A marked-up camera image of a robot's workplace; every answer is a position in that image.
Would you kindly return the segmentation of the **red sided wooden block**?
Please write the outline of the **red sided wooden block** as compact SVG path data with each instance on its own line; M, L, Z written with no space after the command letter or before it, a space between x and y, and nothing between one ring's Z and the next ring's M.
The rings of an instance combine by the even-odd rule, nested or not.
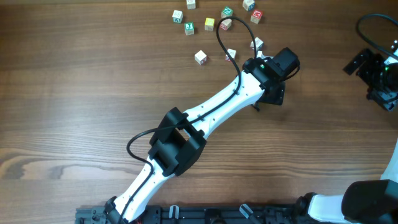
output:
M203 65L207 61L207 55L202 50L198 51L194 55L194 58L195 61L200 65Z

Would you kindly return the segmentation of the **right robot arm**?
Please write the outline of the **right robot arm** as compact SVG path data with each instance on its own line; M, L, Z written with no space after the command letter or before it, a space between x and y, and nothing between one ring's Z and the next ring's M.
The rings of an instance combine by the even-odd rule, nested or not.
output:
M360 51L343 69L368 86L366 98L386 111L397 108L397 52L384 58ZM343 195L308 193L292 210L296 223L397 223L397 149L379 180L352 183Z

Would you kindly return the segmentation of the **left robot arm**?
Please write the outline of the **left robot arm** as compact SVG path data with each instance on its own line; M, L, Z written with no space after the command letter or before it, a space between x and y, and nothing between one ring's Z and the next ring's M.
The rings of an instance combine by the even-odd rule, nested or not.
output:
M106 202L108 221L136 221L167 180L196 163L209 135L220 124L249 105L281 105L285 81L299 69L299 58L289 48L274 57L250 58L241 73L209 100L184 112L178 108L168 111L159 126L149 130L150 150L142 171L122 195Z

